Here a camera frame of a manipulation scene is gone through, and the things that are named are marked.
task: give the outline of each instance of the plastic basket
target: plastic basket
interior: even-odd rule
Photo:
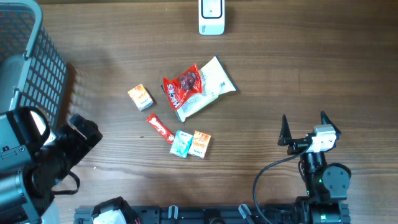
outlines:
[[[0,0],[0,112],[36,106],[54,130],[68,72],[32,0]]]

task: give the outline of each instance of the white packet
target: white packet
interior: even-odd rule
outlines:
[[[199,74],[203,93],[191,96],[175,111],[181,122],[213,102],[218,95],[238,90],[224,71],[217,55],[199,70]]]

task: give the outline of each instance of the device screen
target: device screen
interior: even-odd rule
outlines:
[[[221,17],[221,0],[201,0],[201,14],[206,19]]]

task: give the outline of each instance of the orange and white packet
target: orange and white packet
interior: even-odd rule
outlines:
[[[154,103],[153,99],[142,84],[132,88],[127,93],[140,111],[150,107]]]
[[[207,146],[210,142],[210,137],[211,136],[209,134],[195,131],[195,133],[193,133],[193,141],[191,147],[189,148],[188,154],[204,159]]]

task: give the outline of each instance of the red packet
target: red packet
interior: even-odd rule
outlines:
[[[174,134],[169,131],[166,126],[162,124],[160,119],[156,116],[156,114],[152,113],[147,118],[147,122],[152,125],[156,129],[156,131],[163,136],[164,139],[170,144],[173,144]]]
[[[192,95],[202,93],[201,78],[196,64],[177,78],[168,80],[163,77],[163,86],[173,110],[179,109]]]

